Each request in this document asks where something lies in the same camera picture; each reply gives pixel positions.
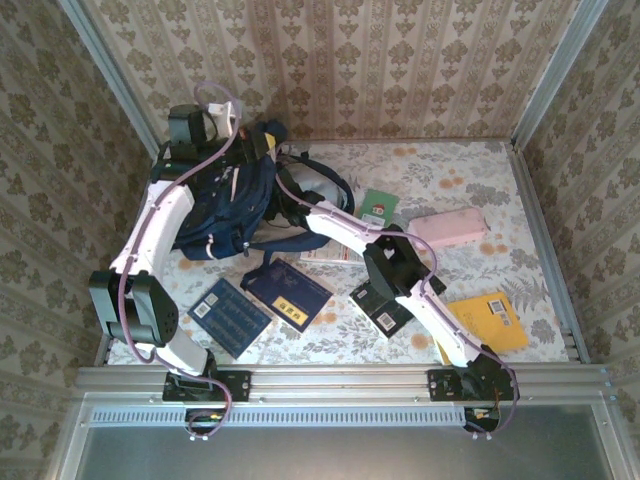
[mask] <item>floral tablecloth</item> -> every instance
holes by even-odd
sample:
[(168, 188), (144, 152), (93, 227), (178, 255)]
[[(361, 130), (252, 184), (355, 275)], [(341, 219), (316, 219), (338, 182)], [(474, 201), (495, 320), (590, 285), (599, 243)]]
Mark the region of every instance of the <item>floral tablecloth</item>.
[[(507, 361), (568, 360), (540, 262), (529, 231), (508, 145), (491, 142), (360, 143), (293, 145), (337, 170), (351, 185), (356, 204), (368, 188), (400, 197), (394, 222), (476, 206), (490, 228), (479, 242), (439, 250), (438, 276), (447, 285), (445, 301), (503, 291), (528, 337), (527, 348), (505, 353)], [(412, 320), (390, 340), (359, 313), (349, 293), (367, 279), (364, 266), (314, 264), (287, 256), (296, 268), (334, 292), (309, 328), (299, 334), (283, 320), (271, 324), (237, 361), (220, 348), (186, 311), (218, 278), (239, 285), (261, 262), (252, 252), (208, 262), (190, 262), (171, 253), (163, 283), (180, 312), (180, 324), (196, 342), (211, 348), (219, 364), (371, 364), (435, 363), (439, 355), (427, 329)], [(135, 363), (122, 343), (112, 345), (109, 364)]]

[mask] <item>blue notebook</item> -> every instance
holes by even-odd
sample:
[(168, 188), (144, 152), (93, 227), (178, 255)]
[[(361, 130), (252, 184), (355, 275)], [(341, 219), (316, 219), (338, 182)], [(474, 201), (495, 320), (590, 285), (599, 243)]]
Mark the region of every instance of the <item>blue notebook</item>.
[(269, 265), (247, 290), (301, 333), (333, 295), (280, 259)]
[(225, 279), (207, 290), (188, 314), (236, 359), (271, 322), (268, 315)]

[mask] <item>small black box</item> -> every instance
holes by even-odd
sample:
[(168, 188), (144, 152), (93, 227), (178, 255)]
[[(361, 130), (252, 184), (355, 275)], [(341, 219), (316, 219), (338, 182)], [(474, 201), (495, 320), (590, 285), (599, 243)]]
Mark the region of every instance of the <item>small black box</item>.
[(409, 310), (395, 300), (387, 300), (376, 292), (370, 281), (357, 287), (351, 292), (350, 297), (387, 338), (391, 338), (413, 319), (413, 314)]

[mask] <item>pink box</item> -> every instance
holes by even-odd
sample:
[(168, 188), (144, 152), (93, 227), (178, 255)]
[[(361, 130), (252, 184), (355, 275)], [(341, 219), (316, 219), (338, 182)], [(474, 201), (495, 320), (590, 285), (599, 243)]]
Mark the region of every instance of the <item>pink box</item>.
[[(414, 218), (409, 222), (407, 231), (426, 241), (432, 248), (440, 248), (480, 240), (488, 230), (482, 210), (472, 207)], [(415, 243), (414, 247), (425, 250), (422, 245)]]

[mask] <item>yellow envelope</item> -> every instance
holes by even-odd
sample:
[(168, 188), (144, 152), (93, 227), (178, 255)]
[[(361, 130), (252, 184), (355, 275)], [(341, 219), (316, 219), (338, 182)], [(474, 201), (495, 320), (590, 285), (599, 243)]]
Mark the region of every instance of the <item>yellow envelope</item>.
[[(529, 345), (516, 312), (502, 292), (452, 302), (447, 305), (462, 325), (496, 353)], [(438, 344), (443, 364), (451, 362)]]

